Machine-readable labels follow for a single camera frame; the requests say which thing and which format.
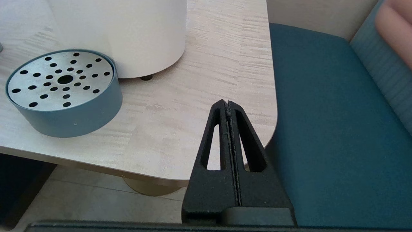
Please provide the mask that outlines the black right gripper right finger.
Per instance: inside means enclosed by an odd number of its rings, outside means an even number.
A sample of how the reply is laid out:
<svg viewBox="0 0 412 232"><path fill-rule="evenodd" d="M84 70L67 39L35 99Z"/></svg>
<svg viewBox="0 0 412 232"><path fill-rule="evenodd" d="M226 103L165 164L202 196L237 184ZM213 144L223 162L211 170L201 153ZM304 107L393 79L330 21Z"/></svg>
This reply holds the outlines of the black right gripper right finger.
<svg viewBox="0 0 412 232"><path fill-rule="evenodd" d="M246 112L230 101L229 116L231 158L239 206L293 209Z"/></svg>

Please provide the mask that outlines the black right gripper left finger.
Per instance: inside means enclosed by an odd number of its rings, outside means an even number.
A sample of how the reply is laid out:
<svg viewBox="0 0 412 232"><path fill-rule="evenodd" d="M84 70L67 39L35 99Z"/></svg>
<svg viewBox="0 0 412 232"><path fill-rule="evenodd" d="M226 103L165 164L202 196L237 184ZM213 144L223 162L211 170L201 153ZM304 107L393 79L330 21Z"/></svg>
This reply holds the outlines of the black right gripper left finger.
<svg viewBox="0 0 412 232"><path fill-rule="evenodd" d="M224 100L217 101L210 109L182 204L185 224L217 224L224 210L238 204L227 109ZM215 126L219 129L220 170L208 170Z"/></svg>

